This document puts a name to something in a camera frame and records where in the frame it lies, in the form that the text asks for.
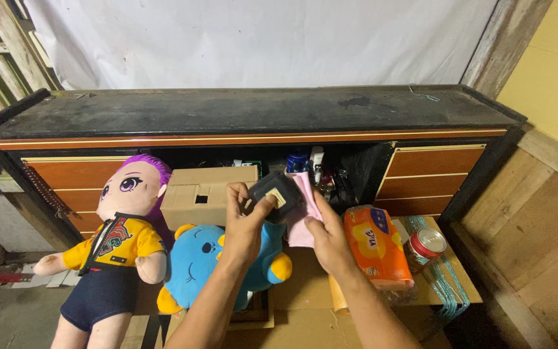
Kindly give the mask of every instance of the brown beaded string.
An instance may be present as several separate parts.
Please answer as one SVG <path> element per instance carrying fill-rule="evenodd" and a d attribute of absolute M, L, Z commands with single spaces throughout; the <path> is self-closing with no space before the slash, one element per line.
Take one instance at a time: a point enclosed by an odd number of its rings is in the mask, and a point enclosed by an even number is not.
<path fill-rule="evenodd" d="M 81 218 L 76 212 L 70 209 L 59 196 L 48 186 L 47 182 L 38 174 L 35 168 L 29 166 L 27 161 L 23 160 L 23 172 L 29 181 L 36 187 L 38 194 L 51 206 L 56 209 L 55 213 L 57 218 L 62 218 L 63 216 L 68 216 L 72 214 L 74 217 Z"/>

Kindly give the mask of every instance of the denim shorts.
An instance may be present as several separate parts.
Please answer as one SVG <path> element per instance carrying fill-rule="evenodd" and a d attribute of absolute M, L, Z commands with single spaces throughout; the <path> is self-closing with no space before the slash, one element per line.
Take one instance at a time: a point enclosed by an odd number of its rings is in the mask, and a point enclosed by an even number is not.
<path fill-rule="evenodd" d="M 61 306 L 61 314 L 78 329 L 91 332 L 98 321 L 135 311 L 139 281 L 133 267 L 90 271 Z"/>

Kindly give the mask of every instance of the black cabinet top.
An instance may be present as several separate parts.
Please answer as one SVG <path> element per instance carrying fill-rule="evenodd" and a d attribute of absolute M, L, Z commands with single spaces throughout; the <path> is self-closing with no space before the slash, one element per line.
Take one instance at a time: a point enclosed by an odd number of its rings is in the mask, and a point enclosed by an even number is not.
<path fill-rule="evenodd" d="M 20 114 L 7 111 L 0 139 L 508 128 L 526 120 L 463 85 L 411 87 L 54 91 Z"/>

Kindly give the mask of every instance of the yellow jacket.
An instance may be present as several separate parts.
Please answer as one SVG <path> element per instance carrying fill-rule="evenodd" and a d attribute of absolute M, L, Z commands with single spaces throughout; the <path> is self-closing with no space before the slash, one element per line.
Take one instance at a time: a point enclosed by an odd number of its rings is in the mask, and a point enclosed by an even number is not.
<path fill-rule="evenodd" d="M 79 270 L 87 263 L 90 268 L 103 269 L 136 266 L 135 258 L 157 251 L 165 251 L 165 245 L 152 224 L 141 216 L 118 212 L 113 221 L 107 220 L 92 237 L 64 252 L 62 258 L 68 269 Z"/>

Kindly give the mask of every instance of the orange cylinder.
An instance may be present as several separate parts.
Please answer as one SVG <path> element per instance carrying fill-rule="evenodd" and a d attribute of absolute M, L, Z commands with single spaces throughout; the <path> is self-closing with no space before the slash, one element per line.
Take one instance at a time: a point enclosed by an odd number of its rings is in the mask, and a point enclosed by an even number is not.
<path fill-rule="evenodd" d="M 335 310 L 335 313 L 338 315 L 348 315 L 350 313 L 348 303 L 346 302 L 342 289 L 339 287 L 339 284 L 333 275 L 329 275 L 329 285 L 330 295 L 333 297 L 333 310 Z"/>

